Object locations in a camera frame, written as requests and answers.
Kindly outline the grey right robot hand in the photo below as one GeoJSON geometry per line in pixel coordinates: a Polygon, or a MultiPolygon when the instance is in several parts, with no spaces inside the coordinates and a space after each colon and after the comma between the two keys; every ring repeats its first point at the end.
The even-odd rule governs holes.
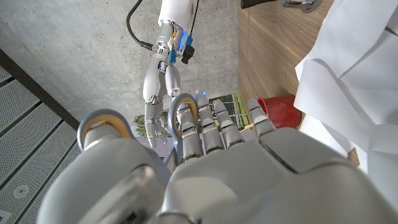
{"type": "Polygon", "coordinates": [[[146,71],[143,98],[145,101],[144,124],[150,147],[157,147],[157,140],[167,144],[163,134],[166,123],[162,117],[164,95],[175,98],[180,94],[180,74],[174,66],[176,63],[179,41],[183,28],[172,21],[160,23],[159,36],[155,43],[155,53],[146,71]]]}

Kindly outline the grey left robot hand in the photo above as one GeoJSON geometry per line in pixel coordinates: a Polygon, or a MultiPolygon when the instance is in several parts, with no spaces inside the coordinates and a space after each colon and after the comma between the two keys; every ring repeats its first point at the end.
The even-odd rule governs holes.
{"type": "Polygon", "coordinates": [[[123,115],[92,112],[80,155],[44,197],[38,223],[396,223],[371,180],[328,146],[277,129],[256,100],[257,139],[245,141],[226,108],[203,93],[169,110],[166,158],[134,137],[123,115]]]}

